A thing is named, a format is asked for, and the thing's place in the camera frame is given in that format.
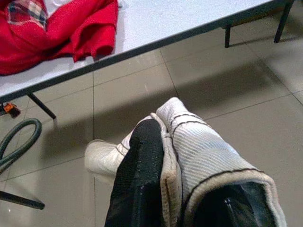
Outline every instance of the white tabletop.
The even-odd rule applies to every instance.
[[[161,42],[168,37],[209,25],[269,2],[282,0],[125,0],[126,4],[119,10],[115,50],[113,54],[99,61],[144,49],[149,44]],[[94,63],[91,57],[77,63],[73,63],[72,58],[59,58],[42,62],[15,75],[0,77],[0,101],[25,95],[25,91],[37,91],[53,85],[55,83],[52,79]]]

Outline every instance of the grout line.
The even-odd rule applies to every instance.
[[[75,91],[75,92],[71,92],[71,93],[69,93],[69,94],[67,94],[67,95],[64,95],[64,96],[61,96],[61,97],[58,97],[58,98],[54,98],[54,99],[52,99],[52,100],[48,100],[48,101],[46,101],[46,102],[43,102],[44,104],[47,104],[47,103],[50,103],[50,102],[52,102],[52,101],[54,101],[54,100],[58,100],[58,99],[60,99],[60,98],[64,98],[64,97],[67,97],[67,96],[69,96],[69,95],[73,95],[73,94],[75,94],[75,93],[77,93],[77,92],[81,92],[81,91],[84,91],[84,90],[87,90],[87,89],[90,89],[90,88],[92,88],[92,87],[86,87],[86,88],[84,88],[84,89],[81,89],[81,90],[78,90],[78,91]],[[38,107],[38,105],[34,105],[34,106],[31,106],[31,107],[29,107],[29,108],[27,108],[27,110],[29,110],[29,109],[32,109],[32,108],[34,108],[34,107]]]
[[[207,121],[207,120],[210,120],[210,119],[214,119],[216,117],[221,117],[221,116],[224,116],[224,115],[227,115],[227,114],[231,114],[231,113],[234,113],[234,112],[237,112],[237,111],[240,111],[240,110],[244,110],[244,109],[247,109],[247,108],[250,108],[250,107],[253,107],[253,106],[257,106],[257,105],[260,105],[260,104],[263,104],[263,103],[268,103],[268,102],[271,102],[273,100],[276,100],[276,99],[279,99],[279,98],[283,98],[283,97],[286,97],[286,96],[291,96],[291,95],[292,94],[287,94],[287,95],[283,95],[283,96],[280,96],[280,97],[272,98],[272,99],[269,99],[269,100],[266,100],[266,101],[263,101],[263,102],[260,102],[260,103],[256,103],[254,105],[250,105],[250,106],[246,106],[246,107],[243,107],[243,108],[240,108],[240,109],[237,109],[237,110],[230,111],[228,113],[223,113],[223,114],[220,114],[218,116],[214,116],[214,117],[210,117],[210,118],[205,118],[203,120]]]
[[[299,93],[299,92],[302,92],[303,90],[300,90],[300,91],[294,91],[294,92],[292,92],[293,94],[297,94],[297,93]]]
[[[41,169],[37,169],[37,170],[34,170],[34,171],[32,171],[32,172],[28,172],[28,173],[21,174],[21,175],[18,175],[18,176],[14,176],[14,177],[11,177],[11,178],[7,178],[6,181],[12,180],[12,179],[15,179],[15,178],[18,178],[18,177],[21,177],[21,176],[25,176],[25,175],[28,175],[28,174],[32,174],[32,173],[35,173],[35,172],[38,172],[38,171],[41,171],[41,170],[45,170],[45,169],[48,169],[48,168],[51,168],[51,167],[59,166],[59,165],[62,165],[62,164],[65,164],[65,163],[68,163],[68,162],[71,162],[71,161],[75,161],[75,160],[80,159],[80,158],[84,158],[84,156],[77,157],[77,158],[74,158],[74,159],[71,159],[71,160],[68,160],[68,161],[64,161],[64,162],[61,162],[61,163],[58,163],[58,164],[54,164],[54,165],[52,165],[52,166],[43,167],[43,168],[41,168]]]
[[[192,53],[188,53],[188,54],[186,54],[186,55],[182,55],[181,57],[177,57],[177,58],[174,58],[174,59],[171,59],[171,60],[168,60],[168,61],[165,61],[164,59],[163,59],[163,60],[164,60],[164,62],[169,63],[169,62],[172,62],[172,61],[175,61],[175,60],[179,60],[180,58],[189,57],[189,56],[194,55],[194,54],[197,54],[197,53],[209,51],[209,50],[211,50],[211,49],[213,49],[213,48],[216,48],[216,47],[218,47],[218,46],[221,46],[221,45],[224,45],[224,42],[222,42],[222,43],[220,43],[220,44],[216,44],[216,45],[214,45],[214,46],[206,47],[205,49],[201,49],[201,50],[199,50],[199,51],[195,51],[195,52],[192,52]]]
[[[96,178],[94,177],[94,212],[95,212],[95,227],[97,227],[97,209],[96,209]]]
[[[292,95],[299,103],[303,105],[303,103],[294,95],[294,93],[286,86],[285,83],[272,71],[272,69],[260,58],[257,53],[253,51],[253,49],[245,42],[246,46],[256,55],[256,57],[263,63],[263,65],[280,81],[280,83],[286,88],[290,95]]]
[[[159,51],[160,51],[160,54],[161,54],[161,56],[162,56],[162,59],[164,60],[163,54],[162,54],[162,52],[161,52],[160,49],[159,49]],[[167,64],[166,64],[165,61],[164,61],[164,65],[165,65],[165,67],[166,67],[167,72],[169,73],[169,77],[170,77],[170,80],[171,80],[172,85],[174,86],[174,89],[175,89],[175,92],[176,92],[176,94],[177,94],[177,97],[179,98],[179,93],[178,93],[178,91],[177,91],[177,88],[176,88],[176,86],[175,86],[175,83],[174,83],[174,81],[173,81],[173,79],[172,79],[172,77],[171,77],[170,71],[169,71],[169,69],[168,69]]]
[[[27,96],[27,98],[28,98],[28,101],[27,101],[27,108],[28,108],[30,98],[28,96]]]
[[[94,85],[94,86],[96,87],[96,86],[99,86],[99,85],[101,85],[101,84],[106,84],[106,83],[108,83],[108,82],[111,82],[111,81],[114,81],[114,80],[117,80],[117,79],[121,79],[121,78],[123,78],[123,77],[127,77],[127,76],[130,76],[130,75],[133,75],[133,74],[135,74],[135,73],[139,73],[139,72],[142,72],[142,71],[151,69],[151,68],[156,67],[156,66],[159,66],[159,65],[163,65],[164,63],[165,63],[165,62],[161,62],[160,64],[156,64],[156,65],[147,67],[147,68],[145,68],[145,69],[143,69],[143,70],[139,70],[139,71],[136,71],[136,72],[132,72],[132,73],[126,74],[126,75],[121,76],[121,77],[118,77],[118,78],[110,79],[110,80],[108,80],[108,81],[101,82],[101,83],[96,84],[96,85]]]
[[[93,139],[95,139],[95,86],[94,86],[94,71],[93,71]]]

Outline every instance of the clothing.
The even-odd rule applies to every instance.
[[[177,98],[171,98],[156,114],[172,137],[182,172],[183,226],[193,226],[201,200],[220,187],[254,182],[262,184],[277,227],[286,227],[272,178],[240,157],[200,117],[190,113]]]
[[[16,10],[16,4],[23,8]],[[42,20],[32,15],[36,11]],[[0,75],[70,54],[74,61],[110,54],[115,44],[117,12],[116,0],[73,0],[45,22],[43,0],[2,1]]]
[[[151,117],[143,118],[137,125],[148,119]],[[102,182],[114,183],[117,169],[130,149],[130,138],[133,132],[134,129],[118,145],[102,140],[91,141],[86,147],[84,156],[84,165],[87,170]]]
[[[161,138],[164,150],[160,178],[164,226],[175,227],[180,221],[182,208],[181,169],[165,124],[155,113],[151,113],[151,117],[155,119],[161,127]]]
[[[222,205],[222,197],[218,195],[226,195],[237,205],[235,211],[238,209],[242,223],[256,221],[268,223],[263,225],[267,227],[286,227],[273,179],[240,157],[206,122],[190,113],[179,99],[171,98],[138,125],[150,119],[156,120],[160,126],[164,152],[160,175],[163,226],[175,227],[180,223],[186,227],[200,226],[200,223],[216,220],[216,226],[227,227],[229,225],[225,224],[228,222],[223,218],[219,220],[205,212],[205,209],[220,211],[214,204]],[[98,172],[101,178],[110,175],[114,179],[115,169],[117,166],[120,168],[123,156],[128,155],[133,133],[134,130],[115,148],[103,142],[90,152],[88,146],[86,166],[91,167],[90,171]]]
[[[106,227],[161,226],[162,162],[160,126],[155,120],[142,121],[133,131],[130,150],[118,168]]]

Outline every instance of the plaid fabric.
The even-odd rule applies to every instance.
[[[15,0],[8,5],[8,23],[22,25],[34,22],[45,30],[46,12],[37,0]]]

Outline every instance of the black stitching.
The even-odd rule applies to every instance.
[[[177,129],[177,127],[179,127],[180,125],[185,124],[185,123],[199,123],[199,124],[208,126],[206,123],[197,122],[197,121],[181,122],[181,123],[179,123],[179,124],[175,127],[174,131],[172,132],[172,138],[173,138],[173,139],[174,139],[174,136],[175,136],[174,133],[175,133],[175,130]]]
[[[170,122],[170,127],[172,126],[173,121],[174,121],[176,118],[181,117],[181,116],[191,116],[191,117],[195,117],[195,118],[197,118],[197,119],[202,120],[202,118],[199,117],[199,116],[197,116],[197,115],[191,115],[191,114],[185,113],[185,114],[181,114],[181,115],[175,116],[175,117],[172,119],[172,121]]]
[[[186,209],[186,207],[187,207],[187,204],[188,204],[188,201],[189,201],[191,195],[194,193],[194,190],[195,190],[198,186],[200,186],[200,184],[202,184],[202,183],[204,183],[204,182],[210,180],[211,178],[213,178],[213,177],[215,177],[215,176],[220,176],[220,175],[223,175],[223,174],[226,174],[226,173],[230,173],[230,174],[231,174],[231,173],[237,173],[237,172],[244,172],[244,171],[248,171],[248,170],[254,170],[254,171],[257,171],[257,172],[259,172],[259,173],[264,173],[263,171],[260,171],[260,170],[258,170],[258,169],[251,169],[251,168],[236,169],[236,170],[232,170],[232,171],[230,171],[230,170],[228,170],[228,171],[222,171],[222,172],[220,172],[220,173],[211,175],[211,176],[209,176],[208,178],[206,178],[206,179],[200,181],[199,184],[197,184],[197,185],[192,189],[191,193],[190,193],[190,194],[188,195],[188,197],[186,198],[186,202],[184,203],[184,206],[183,206],[183,212],[185,211],[185,209]]]
[[[125,149],[129,150],[126,146],[123,145],[123,143],[120,143],[122,145],[122,147],[124,147]]]
[[[117,147],[116,147],[116,150],[117,150],[121,155],[123,155],[123,156],[125,157],[125,155],[122,154],[121,151],[120,151]]]

